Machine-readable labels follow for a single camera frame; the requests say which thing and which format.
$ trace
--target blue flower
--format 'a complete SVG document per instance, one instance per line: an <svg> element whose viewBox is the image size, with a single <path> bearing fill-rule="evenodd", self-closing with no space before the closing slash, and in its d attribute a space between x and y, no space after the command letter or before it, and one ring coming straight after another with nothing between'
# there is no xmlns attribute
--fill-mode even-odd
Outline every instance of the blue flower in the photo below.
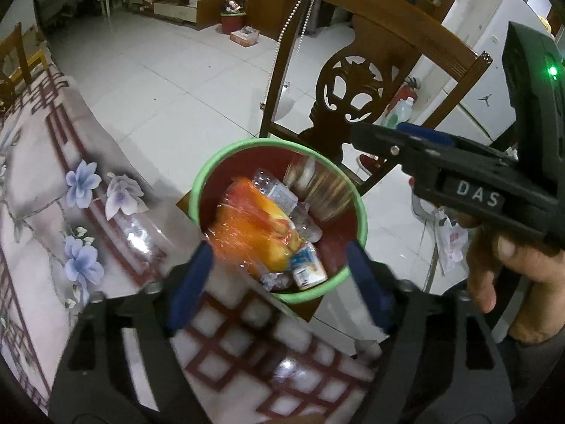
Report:
<svg viewBox="0 0 565 424"><path fill-rule="evenodd" d="M104 268L98 263L98 250L91 245L84 245L80 239L73 236L65 238L65 254L69 261L65 265L65 274L73 282L78 282L83 288L83 303L88 301L87 280L94 285L100 285L104 277Z"/></svg>
<svg viewBox="0 0 565 424"><path fill-rule="evenodd" d="M97 163L86 164L84 160L80 162L76 173L74 171L67 172L67 185L71 187L67 193L67 205L69 207L75 204L79 208L88 208L92 202L92 190L97 188L102 179L96 175Z"/></svg>
<svg viewBox="0 0 565 424"><path fill-rule="evenodd" d="M149 210L145 202L140 199L143 196L143 191L138 182L127 175L116 176L109 172L108 176L112 178L112 181L108 185L108 190L106 190L108 196L106 201L107 220L116 215L120 209L125 215Z"/></svg>

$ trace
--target trash bin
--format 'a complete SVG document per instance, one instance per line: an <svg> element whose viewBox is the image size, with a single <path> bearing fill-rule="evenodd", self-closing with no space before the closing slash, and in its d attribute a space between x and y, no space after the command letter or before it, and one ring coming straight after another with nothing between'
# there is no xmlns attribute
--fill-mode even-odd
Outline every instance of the trash bin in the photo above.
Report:
<svg viewBox="0 0 565 424"><path fill-rule="evenodd" d="M205 232L214 222L216 209L234 177L253 178L256 170L263 168L282 180L296 154L314 157L351 183L329 159L302 145L274 138L243 140L219 151L202 167L190 192L190 218ZM361 196L357 190L354 193L351 208L338 218L320 224L323 236L315 245L329 279L308 290L272 293L273 296L290 305L303 303L323 296L347 279L345 245L357 239L365 246L367 240L367 214Z"/></svg>
<svg viewBox="0 0 565 424"><path fill-rule="evenodd" d="M230 35L231 32L241 30L244 27L245 13L222 13L221 32Z"/></svg>

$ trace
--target cardboard box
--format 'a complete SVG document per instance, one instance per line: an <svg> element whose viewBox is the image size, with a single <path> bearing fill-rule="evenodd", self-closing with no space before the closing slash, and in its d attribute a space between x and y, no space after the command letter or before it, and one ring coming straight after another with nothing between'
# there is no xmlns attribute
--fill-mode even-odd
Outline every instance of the cardboard box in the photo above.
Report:
<svg viewBox="0 0 565 424"><path fill-rule="evenodd" d="M259 30L243 27L241 30L231 32L230 40L244 48L248 48L256 45L259 41Z"/></svg>

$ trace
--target white tile floor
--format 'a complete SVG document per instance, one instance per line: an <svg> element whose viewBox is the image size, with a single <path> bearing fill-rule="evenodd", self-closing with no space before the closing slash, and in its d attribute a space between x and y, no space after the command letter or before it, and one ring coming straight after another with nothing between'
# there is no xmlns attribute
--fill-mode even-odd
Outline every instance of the white tile floor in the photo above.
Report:
<svg viewBox="0 0 565 424"><path fill-rule="evenodd" d="M286 78L296 104L281 124L296 132L310 126L320 69L353 37L351 28L337 25L304 38ZM197 31L115 11L110 23L102 17L75 20L49 42L58 67L78 81L98 121L160 195L180 199L210 156L258 134L259 103L276 47L269 38L244 48L219 27ZM355 171L357 155L344 145L344 163ZM365 195L366 248L397 276L422 286L433 238L412 214L410 193L408 177L394 170ZM434 293L464 277L436 274ZM313 330L346 352L352 338L380 337L351 280L326 295L316 317Z"/></svg>

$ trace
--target refrigerator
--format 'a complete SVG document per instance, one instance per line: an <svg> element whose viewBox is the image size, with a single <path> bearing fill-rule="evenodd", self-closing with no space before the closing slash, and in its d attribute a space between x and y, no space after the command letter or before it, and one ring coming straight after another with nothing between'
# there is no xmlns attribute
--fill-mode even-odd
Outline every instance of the refrigerator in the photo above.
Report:
<svg viewBox="0 0 565 424"><path fill-rule="evenodd" d="M502 68L508 22L547 31L523 0L472 0L469 5L467 17L454 33L475 52L490 54L493 63L437 129L489 145L515 120ZM415 124L422 124L457 84L436 65L420 80L410 118Z"/></svg>

